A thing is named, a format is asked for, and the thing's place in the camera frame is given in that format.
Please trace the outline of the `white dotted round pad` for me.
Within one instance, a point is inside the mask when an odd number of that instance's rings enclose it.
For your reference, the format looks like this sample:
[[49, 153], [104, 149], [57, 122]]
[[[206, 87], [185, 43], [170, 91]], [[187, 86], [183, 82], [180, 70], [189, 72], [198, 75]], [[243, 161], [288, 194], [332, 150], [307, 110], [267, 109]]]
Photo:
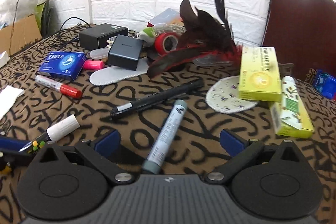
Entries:
[[233, 114], [255, 107], [258, 101], [239, 98], [239, 76], [225, 77], [214, 84], [206, 94], [206, 103], [217, 113]]

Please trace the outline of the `grey marker pen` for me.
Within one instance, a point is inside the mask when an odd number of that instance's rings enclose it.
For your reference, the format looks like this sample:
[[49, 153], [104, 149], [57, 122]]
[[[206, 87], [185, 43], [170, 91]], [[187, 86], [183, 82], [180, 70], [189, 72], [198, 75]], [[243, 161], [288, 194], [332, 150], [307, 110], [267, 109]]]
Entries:
[[142, 165], [142, 172], [145, 174], [159, 174], [165, 157], [168, 154], [171, 143], [179, 129], [187, 110], [187, 103], [184, 100], [176, 100], [173, 108], [161, 132], [159, 133], [153, 147]]

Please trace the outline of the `white paper sheet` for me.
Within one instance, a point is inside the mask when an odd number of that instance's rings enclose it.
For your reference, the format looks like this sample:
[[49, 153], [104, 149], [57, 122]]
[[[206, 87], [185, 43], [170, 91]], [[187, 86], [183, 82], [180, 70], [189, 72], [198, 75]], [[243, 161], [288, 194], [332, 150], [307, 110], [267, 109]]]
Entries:
[[6, 113], [15, 104], [18, 97], [24, 94], [24, 89], [14, 88], [7, 85], [0, 93], [0, 119], [2, 119]]

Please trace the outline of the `green white long box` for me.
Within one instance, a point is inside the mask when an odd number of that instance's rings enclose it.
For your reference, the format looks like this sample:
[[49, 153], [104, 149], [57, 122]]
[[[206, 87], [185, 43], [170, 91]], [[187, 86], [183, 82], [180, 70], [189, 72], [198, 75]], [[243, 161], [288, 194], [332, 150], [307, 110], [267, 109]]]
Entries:
[[309, 139], [314, 133], [309, 114], [297, 91], [293, 77], [282, 79], [281, 102], [270, 102], [274, 133], [280, 136]]

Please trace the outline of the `grey insole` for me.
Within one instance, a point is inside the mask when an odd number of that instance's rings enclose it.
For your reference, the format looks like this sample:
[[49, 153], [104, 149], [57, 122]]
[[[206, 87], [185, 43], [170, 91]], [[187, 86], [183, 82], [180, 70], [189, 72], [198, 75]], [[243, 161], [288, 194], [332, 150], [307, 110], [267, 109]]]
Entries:
[[140, 59], [135, 71], [117, 66], [100, 69], [91, 74], [89, 81], [94, 86], [105, 86], [143, 75], [149, 68], [147, 61], [147, 57]]

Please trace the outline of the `black pen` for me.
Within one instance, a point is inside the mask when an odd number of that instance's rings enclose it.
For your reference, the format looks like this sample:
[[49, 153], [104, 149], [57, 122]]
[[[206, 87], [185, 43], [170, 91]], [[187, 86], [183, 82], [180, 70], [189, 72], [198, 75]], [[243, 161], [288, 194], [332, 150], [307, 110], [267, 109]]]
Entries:
[[110, 115], [113, 121], [121, 119], [130, 115], [131, 113], [143, 111], [152, 108], [162, 102], [178, 98], [184, 94], [187, 94], [193, 90], [204, 87], [204, 80], [197, 79], [178, 87], [164, 90], [162, 92], [154, 93], [150, 96], [140, 98], [138, 100], [130, 101], [124, 105], [116, 106], [110, 111]]

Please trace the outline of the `blue medicine box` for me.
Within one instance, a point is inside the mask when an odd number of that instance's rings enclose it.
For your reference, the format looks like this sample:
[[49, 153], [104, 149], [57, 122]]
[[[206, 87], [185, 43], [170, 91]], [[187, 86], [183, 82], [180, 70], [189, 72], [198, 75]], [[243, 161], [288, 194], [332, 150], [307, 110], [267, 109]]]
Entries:
[[47, 55], [38, 72], [56, 79], [74, 81], [80, 74], [86, 60], [87, 58], [82, 52], [52, 51]]

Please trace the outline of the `clear plastic case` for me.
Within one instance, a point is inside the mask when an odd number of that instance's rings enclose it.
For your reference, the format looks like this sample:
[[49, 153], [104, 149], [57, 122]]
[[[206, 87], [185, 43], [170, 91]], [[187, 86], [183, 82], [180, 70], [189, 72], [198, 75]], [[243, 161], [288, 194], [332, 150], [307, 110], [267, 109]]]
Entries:
[[89, 56], [92, 60], [106, 59], [108, 57], [109, 51], [110, 51], [110, 48], [108, 48], [108, 47], [99, 48], [99, 49], [96, 49], [96, 50], [92, 50], [90, 52]]

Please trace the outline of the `black power adapter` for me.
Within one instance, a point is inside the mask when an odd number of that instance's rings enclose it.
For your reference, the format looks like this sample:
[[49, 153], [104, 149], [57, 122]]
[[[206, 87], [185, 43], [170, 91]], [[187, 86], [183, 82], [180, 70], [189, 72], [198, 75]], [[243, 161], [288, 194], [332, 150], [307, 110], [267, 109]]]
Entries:
[[143, 47], [143, 40], [117, 35], [108, 53], [107, 64], [135, 71]]

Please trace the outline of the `black cardboard box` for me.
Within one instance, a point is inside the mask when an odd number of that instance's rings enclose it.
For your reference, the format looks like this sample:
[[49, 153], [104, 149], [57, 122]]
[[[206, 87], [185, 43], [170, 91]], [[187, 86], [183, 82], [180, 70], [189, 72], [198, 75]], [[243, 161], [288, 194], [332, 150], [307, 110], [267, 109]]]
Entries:
[[89, 51], [105, 48], [110, 38], [117, 35], [128, 36], [128, 31], [127, 27], [108, 23], [96, 25], [78, 33], [79, 45]]

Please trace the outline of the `small blue packet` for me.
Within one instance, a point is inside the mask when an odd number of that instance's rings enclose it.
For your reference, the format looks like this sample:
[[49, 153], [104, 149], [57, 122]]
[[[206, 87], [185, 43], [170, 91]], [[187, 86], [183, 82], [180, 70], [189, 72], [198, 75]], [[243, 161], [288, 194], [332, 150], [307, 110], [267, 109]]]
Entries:
[[319, 69], [316, 73], [313, 87], [329, 100], [335, 100], [336, 79], [329, 73]]

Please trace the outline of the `red tape roll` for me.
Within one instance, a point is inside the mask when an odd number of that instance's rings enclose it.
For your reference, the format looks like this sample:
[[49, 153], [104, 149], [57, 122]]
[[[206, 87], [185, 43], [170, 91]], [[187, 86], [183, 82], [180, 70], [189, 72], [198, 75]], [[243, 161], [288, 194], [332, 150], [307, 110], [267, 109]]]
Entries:
[[154, 48], [160, 56], [177, 49], [179, 35], [175, 32], [166, 32], [156, 37]]

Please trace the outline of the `brown cardboard box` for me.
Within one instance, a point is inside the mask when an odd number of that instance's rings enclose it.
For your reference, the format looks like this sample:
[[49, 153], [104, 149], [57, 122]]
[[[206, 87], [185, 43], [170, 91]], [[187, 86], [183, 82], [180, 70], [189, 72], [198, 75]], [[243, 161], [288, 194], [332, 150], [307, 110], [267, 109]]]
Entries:
[[41, 39], [35, 15], [30, 15], [0, 30], [0, 50], [1, 53], [7, 51], [12, 56]]

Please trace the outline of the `dark brown headboard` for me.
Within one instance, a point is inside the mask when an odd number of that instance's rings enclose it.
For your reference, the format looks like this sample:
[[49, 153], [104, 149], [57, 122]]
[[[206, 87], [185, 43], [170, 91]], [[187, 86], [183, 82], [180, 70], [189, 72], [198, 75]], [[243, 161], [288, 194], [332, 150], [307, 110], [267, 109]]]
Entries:
[[279, 63], [292, 63], [292, 76], [309, 69], [335, 75], [335, 1], [270, 0], [262, 45], [274, 47]]

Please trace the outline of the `red white carton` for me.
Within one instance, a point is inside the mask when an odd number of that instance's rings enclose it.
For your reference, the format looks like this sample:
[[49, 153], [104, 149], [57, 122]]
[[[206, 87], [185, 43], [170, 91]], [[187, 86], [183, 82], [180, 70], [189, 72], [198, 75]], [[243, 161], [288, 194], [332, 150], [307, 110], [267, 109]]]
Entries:
[[183, 26], [183, 22], [182, 22], [179, 12], [169, 8], [159, 13], [151, 20], [149, 20], [147, 23], [147, 26], [148, 27], [161, 27], [161, 26], [168, 26], [171, 24], [177, 24], [179, 26]]

